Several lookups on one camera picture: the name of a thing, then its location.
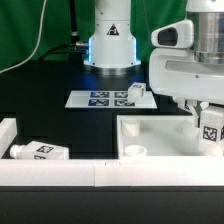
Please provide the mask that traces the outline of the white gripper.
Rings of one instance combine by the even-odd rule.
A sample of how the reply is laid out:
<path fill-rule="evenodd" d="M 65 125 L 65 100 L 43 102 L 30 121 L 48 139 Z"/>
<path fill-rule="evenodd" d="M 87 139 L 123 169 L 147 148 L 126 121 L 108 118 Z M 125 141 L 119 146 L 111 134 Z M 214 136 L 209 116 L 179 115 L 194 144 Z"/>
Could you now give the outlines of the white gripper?
<path fill-rule="evenodd" d="M 149 84 L 154 93 L 185 100 L 196 128 L 200 127 L 204 101 L 224 104 L 224 64 L 198 62 L 190 47 L 194 43 L 193 22 L 185 19 L 152 32 L 155 49 L 149 60 Z"/>

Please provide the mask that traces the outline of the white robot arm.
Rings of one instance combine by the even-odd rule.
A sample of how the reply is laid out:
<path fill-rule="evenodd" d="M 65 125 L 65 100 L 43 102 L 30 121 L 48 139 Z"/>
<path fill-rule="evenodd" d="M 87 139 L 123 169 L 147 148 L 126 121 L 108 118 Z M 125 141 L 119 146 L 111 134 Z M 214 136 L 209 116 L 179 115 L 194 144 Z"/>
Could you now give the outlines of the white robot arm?
<path fill-rule="evenodd" d="M 153 92 L 171 96 L 202 126 L 224 126 L 224 0 L 187 0 L 183 20 L 151 34 Z M 130 0 L 95 0 L 95 32 L 84 64 L 117 74 L 140 64 Z"/>

